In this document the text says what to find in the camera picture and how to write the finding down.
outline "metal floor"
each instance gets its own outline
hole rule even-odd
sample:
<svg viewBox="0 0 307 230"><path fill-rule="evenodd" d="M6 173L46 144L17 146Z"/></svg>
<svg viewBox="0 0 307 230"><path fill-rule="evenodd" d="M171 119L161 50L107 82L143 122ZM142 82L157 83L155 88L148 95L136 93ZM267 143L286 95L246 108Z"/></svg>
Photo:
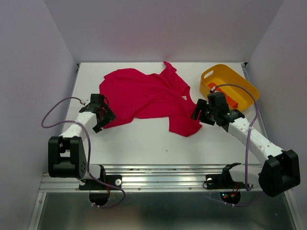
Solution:
<svg viewBox="0 0 307 230"><path fill-rule="evenodd" d="M240 203L260 192L242 192ZM111 209L91 207L87 193L48 193L40 230L291 230L294 223L285 195L264 195L248 207L228 207L218 192L128 193Z"/></svg>

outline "wire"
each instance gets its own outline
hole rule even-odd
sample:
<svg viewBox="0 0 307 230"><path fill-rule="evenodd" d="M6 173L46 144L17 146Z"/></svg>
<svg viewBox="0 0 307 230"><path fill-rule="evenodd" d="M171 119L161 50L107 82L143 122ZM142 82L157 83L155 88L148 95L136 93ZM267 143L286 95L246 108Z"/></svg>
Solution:
<svg viewBox="0 0 307 230"><path fill-rule="evenodd" d="M235 189L238 187L238 183L236 184L236 186L234 187L234 189L231 191L231 194L234 193Z"/></svg>
<svg viewBox="0 0 307 230"><path fill-rule="evenodd" d="M108 187L106 191L110 194L110 187Z"/></svg>
<svg viewBox="0 0 307 230"><path fill-rule="evenodd" d="M246 207L246 206L249 206L249 205L252 205L254 203L256 203L258 200L260 200L261 197L263 197L264 195L264 192L262 192L256 199L248 202L248 203L245 203L245 204L237 204L235 205L236 207Z"/></svg>
<svg viewBox="0 0 307 230"><path fill-rule="evenodd" d="M239 191L239 188L240 188L240 186L239 186L239 183L237 183L236 184L236 192L233 194L233 192L234 192L234 190L232 191L232 194L230 195L231 197L235 197L235 195L238 193L238 191Z"/></svg>
<svg viewBox="0 0 307 230"><path fill-rule="evenodd" d="M247 140L246 140L246 148L245 148L245 189L246 189L246 191L249 192L253 188L253 185L249 186L249 184L248 184L248 150L249 150L249 143L250 143L251 128L253 127L255 121L257 120L257 118L259 116L259 107L258 107L258 104L257 104L255 97L248 90L243 88L242 86L235 85L235 84L221 84L221 85L215 86L213 92L216 90L216 88L219 88L221 86L235 86L235 87L238 87L238 88L244 90L247 94L250 95L250 97L253 99L254 104L255 104L256 115L255 115L254 119L251 121L251 123L249 124L248 137L247 137Z"/></svg>
<svg viewBox="0 0 307 230"><path fill-rule="evenodd" d="M86 167L87 167L87 172L88 172L89 176L90 176L94 181L96 181L97 183L102 184L102 185L104 185L104 186L106 186L106 187L109 187L109 188L114 188L114 189L120 190L120 191L123 193L122 199L121 199L120 201L118 201L117 203L113 204L113 205L104 207L104 206L99 206L99 205L96 205L95 203L92 203L92 206L97 207L97 208L110 208L110 207L114 207L114 206L120 204L120 203L125 199L126 193L125 193L125 191L124 191L122 188L119 188L119 187L116 187L116 186L113 186L113 185L104 183L104 182L98 180L97 178L95 178L95 177L91 174L91 172L90 172L91 140L90 140L90 135L88 134L88 132L87 132L86 128L84 127L84 125L81 124L81 123L79 123L79 122L72 121L72 120L60 121L60 122L57 122L57 123L55 123L54 125L50 125L50 126L44 125L44 122L45 122L46 118L48 117L48 115L49 115L49 114L50 114L60 103L62 103L62 102L65 101L65 100L69 100L69 99L76 99L76 100L78 100L80 103L82 103L81 99L80 99L80 98L77 98L77 97L67 97L67 98L64 98L64 99L60 100L58 103L56 103L56 104L46 113L46 115L44 116L44 118L43 118L43 120L42 120L42 122L41 122L41 127L43 127L43 128L52 128L52 127L54 127L54 126L57 126L57 125L60 125L60 124L64 124L64 123L74 123L74 124L79 125L79 126L82 128L82 130L84 131L84 133L85 133L85 135L86 135L87 142L88 142L88 157L87 157L87 165L86 165Z"/></svg>

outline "screw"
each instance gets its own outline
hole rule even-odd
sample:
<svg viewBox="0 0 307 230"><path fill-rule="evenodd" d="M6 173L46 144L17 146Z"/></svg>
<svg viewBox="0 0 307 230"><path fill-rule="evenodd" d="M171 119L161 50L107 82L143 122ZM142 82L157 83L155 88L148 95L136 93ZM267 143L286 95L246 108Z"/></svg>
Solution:
<svg viewBox="0 0 307 230"><path fill-rule="evenodd" d="M85 185L85 182L84 181L79 181L79 185L83 186L83 185Z"/></svg>
<svg viewBox="0 0 307 230"><path fill-rule="evenodd" d="M120 179L116 179L115 180L115 185L116 186L120 186L121 185L121 180Z"/></svg>
<svg viewBox="0 0 307 230"><path fill-rule="evenodd" d="M212 178L207 179L207 184L212 184L212 182L210 182L210 181L212 181Z"/></svg>

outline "metal frame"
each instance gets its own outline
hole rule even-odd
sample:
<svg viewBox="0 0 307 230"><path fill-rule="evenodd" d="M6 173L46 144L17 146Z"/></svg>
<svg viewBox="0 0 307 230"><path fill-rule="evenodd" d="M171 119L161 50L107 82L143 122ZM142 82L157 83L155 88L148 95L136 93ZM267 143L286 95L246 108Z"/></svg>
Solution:
<svg viewBox="0 0 307 230"><path fill-rule="evenodd" d="M245 64L242 63L241 66L245 78L249 80ZM265 137L268 137L261 114L259 115L258 120L262 134ZM213 190L203 188L203 182L206 180L206 175L220 173L225 165L104 165L104 167L107 174L122 175L122 188L127 193L161 193L211 192ZM254 190L261 191L260 188L256 187ZM30 230L36 230L38 228L47 193L88 193L88 191L79 190L79 182L77 179L51 178L47 173L43 174L35 207L32 213L29 226ZM296 229L304 229L304 223L302 221L292 189L285 192L285 196Z"/></svg>

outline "black bracket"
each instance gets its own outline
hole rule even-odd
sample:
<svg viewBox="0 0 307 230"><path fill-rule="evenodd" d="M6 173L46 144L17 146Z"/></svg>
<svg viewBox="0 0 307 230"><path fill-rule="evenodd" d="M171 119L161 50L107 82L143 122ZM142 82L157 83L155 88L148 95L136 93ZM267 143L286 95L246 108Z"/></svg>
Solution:
<svg viewBox="0 0 307 230"><path fill-rule="evenodd" d="M229 170L233 167L239 165L240 163L228 164L223 168L222 173L220 174L207 174L206 180L203 186L206 189L233 189L237 184L239 184L240 188L245 188L244 183L234 182L231 178Z"/></svg>
<svg viewBox="0 0 307 230"><path fill-rule="evenodd" d="M108 104L108 100L104 95L92 93L89 104L79 111L79 113L91 112L96 114L97 124L93 127L95 133L100 132L105 125L116 118Z"/></svg>
<svg viewBox="0 0 307 230"><path fill-rule="evenodd" d="M105 205L110 198L110 193L90 193L89 200L96 205L103 206Z"/></svg>
<svg viewBox="0 0 307 230"><path fill-rule="evenodd" d="M270 197L277 196L300 183L298 155L293 150L283 151L276 157L270 156L259 175L259 184Z"/></svg>
<svg viewBox="0 0 307 230"><path fill-rule="evenodd" d="M61 156L66 150L69 157ZM51 137L48 142L48 173L50 177L84 177L86 158L81 137Z"/></svg>
<svg viewBox="0 0 307 230"><path fill-rule="evenodd" d="M121 188L121 184L120 185L116 185L115 181L116 180L120 180L122 181L122 176L121 175L106 175L105 179L104 179L104 183L109 184L109 185L113 185L116 186L118 188ZM85 182L84 185L79 185L79 190L81 191L90 191L90 190L99 190L99 191L112 191L112 190L116 190L115 188L111 188L111 187L107 187L105 185L102 185L94 180L83 180L83 182Z"/></svg>
<svg viewBox="0 0 307 230"><path fill-rule="evenodd" d="M194 120L213 126L215 123L228 132L229 123L233 123L238 118L244 118L237 109L229 110L225 94L213 92L208 94L208 101L198 99L195 110L191 116Z"/></svg>

